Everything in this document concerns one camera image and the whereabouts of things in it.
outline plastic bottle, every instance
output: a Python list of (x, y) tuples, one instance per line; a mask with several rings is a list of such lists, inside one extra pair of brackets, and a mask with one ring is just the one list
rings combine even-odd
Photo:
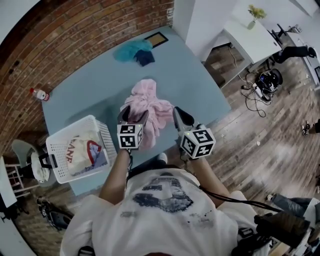
[(30, 93), (39, 100), (47, 102), (49, 100), (50, 95), (43, 90), (40, 89), (30, 89)]

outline potted plant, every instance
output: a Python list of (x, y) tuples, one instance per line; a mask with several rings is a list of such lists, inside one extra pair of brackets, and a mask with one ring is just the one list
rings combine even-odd
[(253, 4), (249, 5), (248, 12), (253, 16), (253, 21), (251, 21), (248, 25), (249, 30), (254, 28), (257, 19), (264, 19), (267, 16), (264, 9), (255, 8)]

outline vase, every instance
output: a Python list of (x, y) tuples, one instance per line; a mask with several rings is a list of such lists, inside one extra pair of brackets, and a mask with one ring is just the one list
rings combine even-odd
[(251, 21), (250, 23), (249, 23), (249, 25), (248, 25), (248, 30), (252, 30), (253, 28), (254, 28), (254, 26), (255, 26), (255, 24), (256, 24), (256, 22), (253, 20), (253, 21)]

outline picture frame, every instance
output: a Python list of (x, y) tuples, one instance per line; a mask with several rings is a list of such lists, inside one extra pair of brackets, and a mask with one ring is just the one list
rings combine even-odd
[(149, 40), (152, 43), (152, 49), (169, 41), (169, 39), (166, 38), (161, 32), (154, 33), (146, 37), (145, 40)]

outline blue towel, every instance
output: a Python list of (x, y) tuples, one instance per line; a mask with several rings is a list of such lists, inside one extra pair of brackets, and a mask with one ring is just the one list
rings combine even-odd
[(151, 62), (155, 62), (155, 58), (151, 51), (138, 50), (134, 56), (136, 62), (138, 62), (142, 67), (148, 65)]
[(149, 40), (135, 40), (124, 43), (119, 47), (114, 53), (113, 56), (117, 61), (127, 62), (132, 61), (135, 58), (135, 55), (138, 51), (143, 50), (146, 52), (151, 51), (153, 48)]

